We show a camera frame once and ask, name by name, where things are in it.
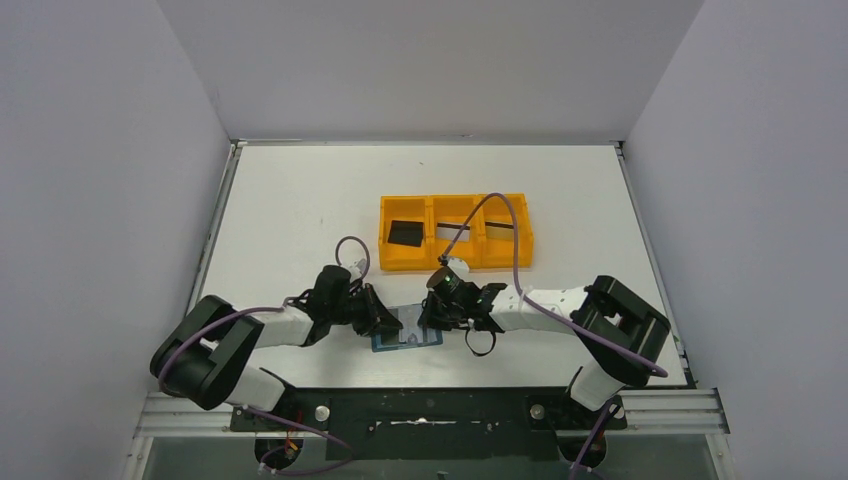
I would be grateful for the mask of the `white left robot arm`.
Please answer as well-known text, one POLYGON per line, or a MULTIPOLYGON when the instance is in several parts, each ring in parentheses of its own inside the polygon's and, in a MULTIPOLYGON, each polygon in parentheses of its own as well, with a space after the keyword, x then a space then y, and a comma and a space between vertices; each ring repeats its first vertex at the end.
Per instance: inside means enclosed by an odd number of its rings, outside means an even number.
POLYGON ((363 337, 403 328, 371 284, 353 279, 344 267, 327 265, 313 287, 279 306, 238 310, 217 295, 204 296, 155 351, 150 372, 163 392, 204 410, 229 404, 270 412, 289 385, 249 366, 253 352, 309 347, 336 325, 348 325, 363 337))

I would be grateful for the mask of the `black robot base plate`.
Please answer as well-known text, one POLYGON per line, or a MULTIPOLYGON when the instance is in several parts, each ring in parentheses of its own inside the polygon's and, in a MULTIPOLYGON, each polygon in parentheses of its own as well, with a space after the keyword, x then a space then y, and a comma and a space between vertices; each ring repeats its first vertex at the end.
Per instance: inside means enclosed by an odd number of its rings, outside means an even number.
POLYGON ((620 396, 614 396, 611 408, 612 414, 600 420, 563 387, 300 388, 286 392, 268 418, 235 408, 230 428, 258 434, 256 457, 268 454, 272 467, 291 470, 296 456, 280 447, 286 442, 303 447, 313 437, 288 427, 288 421, 331 435, 324 453, 330 462, 573 460, 598 425, 583 459, 595 466, 605 455, 603 434, 628 425, 620 396))

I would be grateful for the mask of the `silver striped card middle compartment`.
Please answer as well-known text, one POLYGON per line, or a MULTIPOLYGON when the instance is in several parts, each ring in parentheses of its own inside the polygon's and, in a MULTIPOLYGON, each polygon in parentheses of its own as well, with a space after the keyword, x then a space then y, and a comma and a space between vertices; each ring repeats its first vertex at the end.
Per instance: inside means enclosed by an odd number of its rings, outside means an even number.
POLYGON ((471 230, 469 226, 462 224, 437 222, 435 237, 438 240, 453 241, 457 239, 458 242, 468 242, 471 238, 471 230))

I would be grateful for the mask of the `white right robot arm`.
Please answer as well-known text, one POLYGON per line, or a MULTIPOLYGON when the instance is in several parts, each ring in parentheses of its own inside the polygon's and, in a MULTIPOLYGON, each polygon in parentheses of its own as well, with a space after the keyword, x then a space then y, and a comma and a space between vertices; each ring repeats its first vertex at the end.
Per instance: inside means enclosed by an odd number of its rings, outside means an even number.
POLYGON ((574 374, 568 397, 600 410, 625 387, 644 387, 665 378, 658 359, 671 333, 659 310, 616 278, 599 275, 582 287, 544 290, 516 284, 478 286, 444 266, 427 282, 419 323, 442 331, 518 330, 572 335, 590 360, 574 374))

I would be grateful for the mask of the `yellow three-compartment plastic tray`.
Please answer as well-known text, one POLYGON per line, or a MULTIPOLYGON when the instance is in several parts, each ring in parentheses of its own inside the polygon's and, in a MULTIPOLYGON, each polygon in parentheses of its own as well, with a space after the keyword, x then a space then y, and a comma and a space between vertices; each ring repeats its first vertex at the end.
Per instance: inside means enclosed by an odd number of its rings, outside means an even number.
POLYGON ((435 269, 443 254, 472 269, 508 269, 514 260, 529 268, 534 234, 526 197, 383 196, 378 252, 384 271, 435 269))

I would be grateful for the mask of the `blue leather card holder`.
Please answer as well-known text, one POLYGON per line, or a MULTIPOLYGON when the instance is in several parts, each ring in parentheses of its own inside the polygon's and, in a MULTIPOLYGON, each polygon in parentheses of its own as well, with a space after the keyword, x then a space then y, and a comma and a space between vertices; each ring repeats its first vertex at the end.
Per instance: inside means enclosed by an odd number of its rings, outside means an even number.
POLYGON ((396 331, 379 333, 372 337, 373 353, 434 347, 443 344, 443 335, 440 330, 428 329, 418 323, 423 313, 423 307, 420 303, 389 307, 388 311, 401 323, 401 328, 396 331))

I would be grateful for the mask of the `black card in tray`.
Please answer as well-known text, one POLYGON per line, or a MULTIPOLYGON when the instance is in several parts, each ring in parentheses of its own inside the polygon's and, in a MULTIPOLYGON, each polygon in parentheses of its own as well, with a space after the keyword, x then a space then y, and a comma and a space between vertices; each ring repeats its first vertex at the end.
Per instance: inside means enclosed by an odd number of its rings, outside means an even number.
POLYGON ((391 245, 401 245, 420 248, 424 242, 425 228, 421 221, 392 220, 386 242, 391 245))

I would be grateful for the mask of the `white printed membership card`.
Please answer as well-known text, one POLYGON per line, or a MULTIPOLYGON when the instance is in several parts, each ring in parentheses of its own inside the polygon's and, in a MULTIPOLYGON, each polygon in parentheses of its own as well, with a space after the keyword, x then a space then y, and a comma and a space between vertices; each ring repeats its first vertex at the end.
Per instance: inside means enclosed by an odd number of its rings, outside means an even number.
POLYGON ((440 345, 442 336, 439 330, 424 327, 419 323, 423 313, 420 304, 404 305, 398 308, 397 318, 403 329, 398 333, 398 341, 403 347, 425 347, 440 345))

